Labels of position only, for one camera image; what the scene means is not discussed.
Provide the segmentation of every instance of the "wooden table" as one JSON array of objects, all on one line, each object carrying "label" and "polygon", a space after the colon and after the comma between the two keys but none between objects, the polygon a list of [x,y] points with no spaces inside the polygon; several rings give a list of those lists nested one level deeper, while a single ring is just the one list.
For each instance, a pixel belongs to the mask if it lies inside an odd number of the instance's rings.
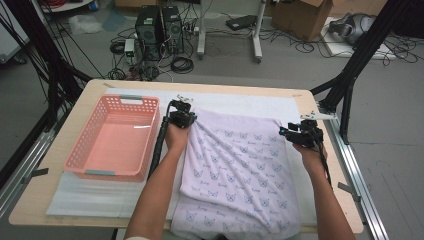
[{"label": "wooden table", "polygon": [[[312,94],[307,90],[92,80],[87,84],[84,92],[39,166],[39,169],[49,168],[49,173],[47,175],[34,177],[28,184],[26,190],[22,194],[9,217],[11,224],[33,226],[97,226],[114,228],[125,228],[127,226],[129,219],[62,217],[47,216],[45,214],[63,173],[63,163],[65,162],[68,154],[71,152],[72,146],[78,138],[80,131],[84,127],[84,124],[86,123],[98,98],[111,87],[156,91],[163,90],[286,97],[295,99],[300,114],[309,113],[311,110],[318,112],[315,100]],[[346,184],[346,179],[336,157],[333,145],[328,137],[327,130],[323,122],[319,121],[318,125],[324,131],[324,145],[328,153],[328,165],[330,167],[334,183],[334,193],[342,206],[353,232],[360,233],[363,231],[363,224],[355,203],[353,202],[352,196],[336,187],[338,182]],[[170,222],[167,221],[164,227],[165,229],[169,229]],[[316,227],[302,227],[301,231],[316,232]]]}]

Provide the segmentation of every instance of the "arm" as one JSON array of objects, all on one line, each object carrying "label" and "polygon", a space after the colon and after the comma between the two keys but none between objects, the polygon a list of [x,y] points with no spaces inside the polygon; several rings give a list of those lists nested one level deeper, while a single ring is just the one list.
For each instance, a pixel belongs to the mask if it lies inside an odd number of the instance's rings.
[{"label": "arm", "polygon": [[333,189],[327,182],[319,153],[293,144],[302,154],[303,165],[311,178],[314,189],[319,239],[355,239]]},{"label": "arm", "polygon": [[187,145],[188,129],[170,124],[166,132],[168,152],[140,194],[125,234],[129,237],[161,239],[178,159]]}]

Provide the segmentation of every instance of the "folded towel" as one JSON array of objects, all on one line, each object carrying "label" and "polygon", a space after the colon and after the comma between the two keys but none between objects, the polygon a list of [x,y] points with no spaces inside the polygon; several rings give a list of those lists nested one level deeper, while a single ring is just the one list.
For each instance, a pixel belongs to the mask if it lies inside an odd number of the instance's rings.
[{"label": "folded towel", "polygon": [[171,230],[189,239],[285,239],[300,231],[278,120],[196,109]]}]

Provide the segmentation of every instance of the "gray floor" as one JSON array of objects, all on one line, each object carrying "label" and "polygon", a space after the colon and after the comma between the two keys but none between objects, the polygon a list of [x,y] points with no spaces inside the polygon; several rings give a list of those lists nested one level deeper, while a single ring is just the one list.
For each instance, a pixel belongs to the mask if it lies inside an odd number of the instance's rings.
[{"label": "gray floor", "polygon": [[[102,74],[111,68],[109,40],[117,32],[133,26],[134,20],[102,9],[89,13],[84,9],[72,14],[93,14],[108,30],[76,36],[75,39]],[[225,28],[219,20],[211,25]],[[76,47],[66,39],[77,68],[98,76]],[[228,35],[208,36],[207,55],[202,61],[195,55],[194,70],[188,75],[171,73],[178,83],[258,86],[311,89],[335,77],[347,63],[345,58],[323,58],[317,50],[300,53],[287,38],[272,43],[262,41],[263,60],[253,59],[250,39]],[[415,50],[424,56],[421,45]],[[424,61],[409,64],[400,60],[383,66],[372,60],[361,73],[352,102],[349,140],[367,182],[374,203],[391,239],[422,239],[424,236],[424,163],[421,161],[424,138],[423,111]],[[170,82],[168,75],[157,81]],[[46,109],[42,89],[30,64],[0,68],[0,166],[13,154],[20,142]],[[0,221],[4,239],[110,239],[112,229],[44,228],[11,226],[7,212]],[[316,239],[307,235],[306,239]],[[358,239],[370,239],[367,231]]]}]

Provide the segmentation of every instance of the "basket handle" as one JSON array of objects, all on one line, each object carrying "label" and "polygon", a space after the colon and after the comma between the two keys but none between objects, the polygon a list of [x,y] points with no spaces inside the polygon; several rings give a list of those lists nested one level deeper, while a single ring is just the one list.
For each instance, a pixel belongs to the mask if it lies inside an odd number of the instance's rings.
[{"label": "basket handle", "polygon": [[121,94],[119,95],[119,98],[121,99],[121,103],[127,104],[143,104],[143,97],[138,95],[127,95],[127,94]]},{"label": "basket handle", "polygon": [[95,169],[87,169],[84,172],[88,175],[102,175],[102,176],[116,176],[115,171],[105,171],[105,170],[95,170]]}]

